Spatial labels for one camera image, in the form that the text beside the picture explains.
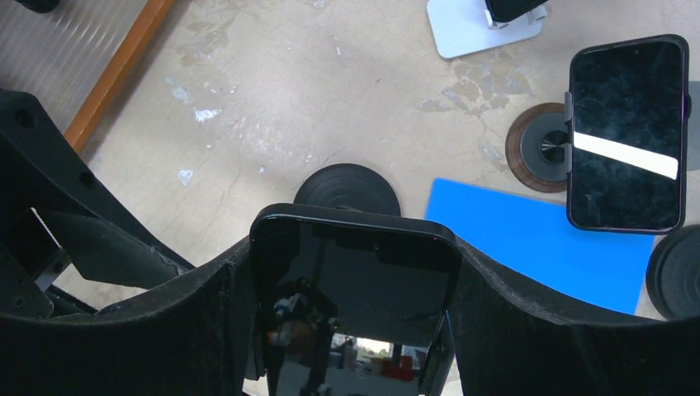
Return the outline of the black smartphone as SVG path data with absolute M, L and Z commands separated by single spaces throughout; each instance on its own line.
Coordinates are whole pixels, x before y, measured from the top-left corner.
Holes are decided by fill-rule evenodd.
M 434 222 L 275 204 L 249 232 L 272 395 L 438 395 L 461 254 Z

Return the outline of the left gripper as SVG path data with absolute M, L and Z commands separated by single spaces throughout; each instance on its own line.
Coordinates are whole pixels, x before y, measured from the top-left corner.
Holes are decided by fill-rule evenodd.
M 86 280 L 146 290 L 194 267 L 104 187 L 28 92 L 1 92 L 1 226 L 6 315 L 48 318 L 46 291 L 70 258 Z

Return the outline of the black round-base phone stand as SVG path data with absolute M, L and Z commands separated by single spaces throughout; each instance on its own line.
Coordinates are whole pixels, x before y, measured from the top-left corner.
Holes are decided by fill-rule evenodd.
M 390 183 L 369 167 L 354 163 L 338 163 L 313 173 L 301 184 L 293 202 L 401 216 L 400 202 Z

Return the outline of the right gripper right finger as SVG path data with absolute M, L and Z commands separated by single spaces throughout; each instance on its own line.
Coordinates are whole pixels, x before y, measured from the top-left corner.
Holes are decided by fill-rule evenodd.
M 698 394 L 698 318 L 604 309 L 457 246 L 448 313 L 464 394 Z

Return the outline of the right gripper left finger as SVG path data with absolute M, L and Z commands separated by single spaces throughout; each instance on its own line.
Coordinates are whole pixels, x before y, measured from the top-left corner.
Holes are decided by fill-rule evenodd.
M 240 395 L 256 311 L 250 243 L 95 314 L 1 317 L 4 395 Z

